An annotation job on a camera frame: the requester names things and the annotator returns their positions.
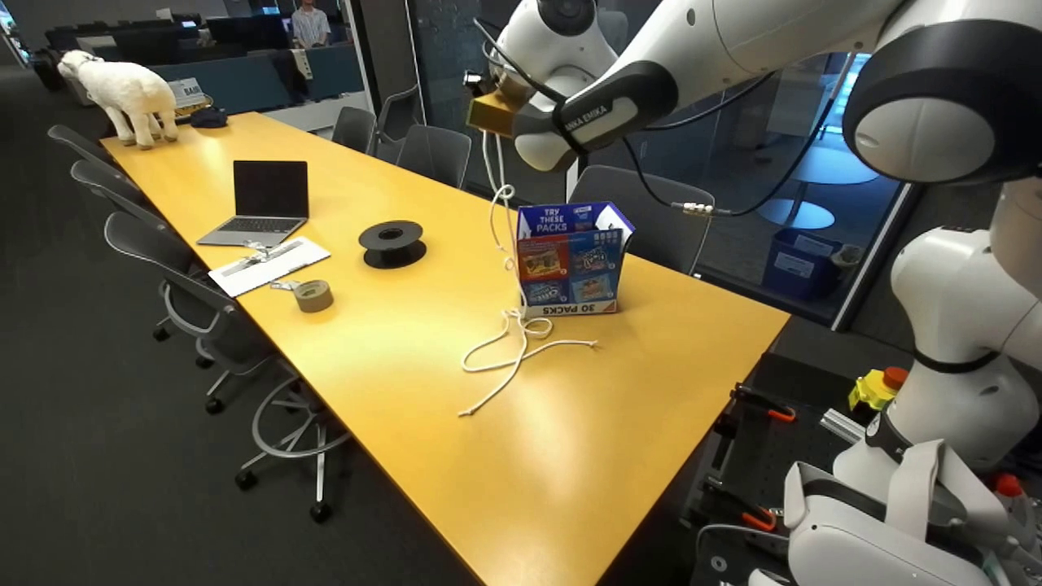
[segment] black tape roll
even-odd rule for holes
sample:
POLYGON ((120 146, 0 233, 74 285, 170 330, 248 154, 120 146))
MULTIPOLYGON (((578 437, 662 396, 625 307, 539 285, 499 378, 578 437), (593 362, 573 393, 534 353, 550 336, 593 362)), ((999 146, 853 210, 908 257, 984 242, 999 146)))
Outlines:
POLYGON ((423 229, 416 220, 382 220, 363 232, 360 244, 368 266, 407 266, 428 254, 421 238, 423 229))

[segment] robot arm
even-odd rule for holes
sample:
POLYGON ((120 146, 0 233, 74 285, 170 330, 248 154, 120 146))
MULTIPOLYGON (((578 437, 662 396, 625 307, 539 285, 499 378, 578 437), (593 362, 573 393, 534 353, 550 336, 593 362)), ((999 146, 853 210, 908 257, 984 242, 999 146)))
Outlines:
POLYGON ((823 53, 877 53, 843 130, 887 177, 1012 179, 1042 159, 1036 0, 662 0, 618 60, 595 0, 520 0, 499 50, 558 96, 534 89, 509 128, 482 124, 491 102, 477 102, 472 124, 540 174, 823 53))
POLYGON ((509 133, 527 165, 564 168, 722 89, 821 53, 871 50, 900 2, 665 0, 614 60, 595 0, 520 0, 499 50, 564 102, 534 94, 509 133))

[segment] laptop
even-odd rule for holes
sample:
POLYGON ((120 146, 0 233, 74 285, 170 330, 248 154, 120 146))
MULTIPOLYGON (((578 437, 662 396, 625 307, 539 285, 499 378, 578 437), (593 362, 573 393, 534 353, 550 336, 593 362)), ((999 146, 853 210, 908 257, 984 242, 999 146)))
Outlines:
POLYGON ((304 159, 234 159, 234 217, 210 232, 203 248, 279 244, 307 220, 304 159))

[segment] chair wheel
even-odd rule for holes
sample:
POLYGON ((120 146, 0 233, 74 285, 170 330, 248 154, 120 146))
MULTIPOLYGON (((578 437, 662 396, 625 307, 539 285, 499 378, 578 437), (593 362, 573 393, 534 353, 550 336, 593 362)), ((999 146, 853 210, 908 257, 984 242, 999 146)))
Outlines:
POLYGON ((234 485, 238 485, 241 491, 248 491, 248 489, 254 489, 254 485, 258 485, 258 476, 254 476, 254 471, 248 471, 248 469, 241 469, 241 471, 234 471, 234 485))
POLYGON ((224 411, 224 400, 205 396, 205 414, 223 414, 223 411, 224 411))
POLYGON ((315 525, 324 525, 334 514, 334 508, 327 501, 315 501, 309 514, 315 525))

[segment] conference table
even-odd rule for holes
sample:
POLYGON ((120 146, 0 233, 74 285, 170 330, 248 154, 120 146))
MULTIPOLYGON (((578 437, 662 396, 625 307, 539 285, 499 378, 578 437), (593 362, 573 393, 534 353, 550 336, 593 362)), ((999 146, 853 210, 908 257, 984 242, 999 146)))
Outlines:
POLYGON ((595 583, 787 319, 625 257, 618 311, 553 319, 553 336, 595 348, 550 348, 461 418, 505 378, 467 375, 463 354, 518 308, 488 197, 263 115, 106 146, 210 266, 245 257, 196 244, 233 217, 233 159, 309 162, 301 233, 334 257, 292 281, 327 281, 336 303, 301 311, 277 285, 238 303, 482 583, 595 583), (376 270, 360 233, 393 217, 423 226, 428 257, 376 270))

